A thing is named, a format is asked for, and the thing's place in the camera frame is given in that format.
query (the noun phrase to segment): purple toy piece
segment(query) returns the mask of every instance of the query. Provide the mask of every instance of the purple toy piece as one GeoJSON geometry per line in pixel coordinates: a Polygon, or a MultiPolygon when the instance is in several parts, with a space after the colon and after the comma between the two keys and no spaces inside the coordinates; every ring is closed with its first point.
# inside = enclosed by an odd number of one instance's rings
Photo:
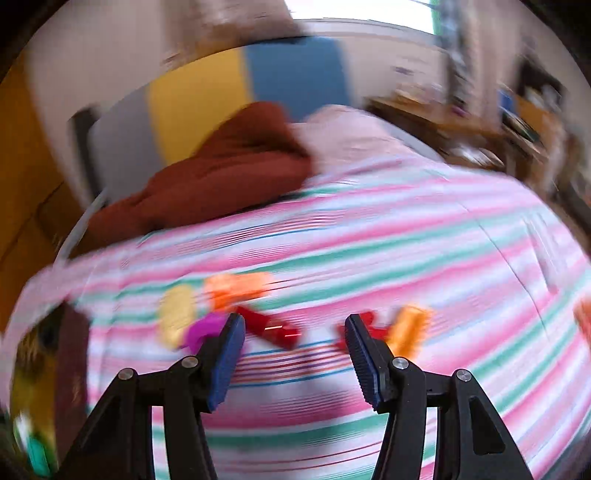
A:
{"type": "Polygon", "coordinates": [[[228,314],[223,312],[211,312],[192,324],[185,333],[184,347],[196,355],[205,341],[205,337],[217,336],[223,329],[228,319],[228,314]]]}

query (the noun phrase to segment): metal screw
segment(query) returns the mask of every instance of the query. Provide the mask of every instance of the metal screw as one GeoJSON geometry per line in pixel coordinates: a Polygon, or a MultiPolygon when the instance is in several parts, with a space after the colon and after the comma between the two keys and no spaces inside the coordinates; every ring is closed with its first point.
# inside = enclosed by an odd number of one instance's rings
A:
{"type": "Polygon", "coordinates": [[[117,374],[117,376],[120,380],[129,380],[134,376],[134,370],[132,368],[124,368],[117,374]]]}
{"type": "Polygon", "coordinates": [[[403,356],[398,356],[392,360],[392,366],[394,368],[398,368],[399,370],[406,370],[408,368],[408,360],[406,360],[403,356]]]}
{"type": "Polygon", "coordinates": [[[463,368],[459,369],[456,372],[456,376],[463,382],[469,382],[470,380],[472,380],[472,374],[468,370],[464,370],[463,368]]]}
{"type": "Polygon", "coordinates": [[[193,368],[193,367],[198,366],[198,364],[199,364],[199,360],[196,356],[186,356],[181,361],[181,365],[184,366],[185,368],[193,368]]]}

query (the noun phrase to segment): striped bedspread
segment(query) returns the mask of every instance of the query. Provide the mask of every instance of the striped bedspread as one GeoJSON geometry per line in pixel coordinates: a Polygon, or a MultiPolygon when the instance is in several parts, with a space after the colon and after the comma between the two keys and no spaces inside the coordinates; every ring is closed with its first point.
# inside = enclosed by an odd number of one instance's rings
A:
{"type": "MultiPolygon", "coordinates": [[[[92,318],[92,406],[121,368],[166,369],[185,355],[158,343],[160,298],[224,271],[271,272],[281,288],[252,306],[306,334],[291,352],[247,338],[225,403],[204,418],[220,479],[371,478],[387,418],[363,401],[334,325],[362,310],[386,323],[406,303],[435,311],[415,363],[471,370],[535,478],[574,478],[591,458],[591,359],[572,313],[591,285],[588,259],[515,180],[418,155],[370,159],[263,209],[48,268],[23,291],[7,342],[70,299],[92,318]]],[[[162,411],[153,418],[166,479],[162,411]]],[[[432,478],[435,438],[430,411],[421,478],[432,478]]]]}

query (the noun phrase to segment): window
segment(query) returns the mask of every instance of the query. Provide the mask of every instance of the window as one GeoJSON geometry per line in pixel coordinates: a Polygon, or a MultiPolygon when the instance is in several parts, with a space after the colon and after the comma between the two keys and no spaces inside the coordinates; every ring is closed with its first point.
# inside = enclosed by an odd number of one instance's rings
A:
{"type": "Polygon", "coordinates": [[[374,20],[433,33],[434,0],[285,0],[295,19],[374,20]]]}

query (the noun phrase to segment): blue gripper pad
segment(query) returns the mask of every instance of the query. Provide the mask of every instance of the blue gripper pad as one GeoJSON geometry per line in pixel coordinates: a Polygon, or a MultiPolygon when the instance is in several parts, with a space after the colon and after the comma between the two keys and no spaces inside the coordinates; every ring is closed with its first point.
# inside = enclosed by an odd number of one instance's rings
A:
{"type": "Polygon", "coordinates": [[[363,392],[363,398],[376,409],[382,402],[379,393],[379,376],[366,347],[368,342],[373,343],[373,341],[359,315],[349,315],[345,320],[345,342],[349,349],[359,386],[363,392]]]}
{"type": "Polygon", "coordinates": [[[226,398],[230,379],[236,368],[238,358],[240,358],[245,336],[244,318],[237,314],[231,315],[219,335],[222,346],[211,371],[211,383],[207,397],[207,406],[211,412],[226,398]]]}

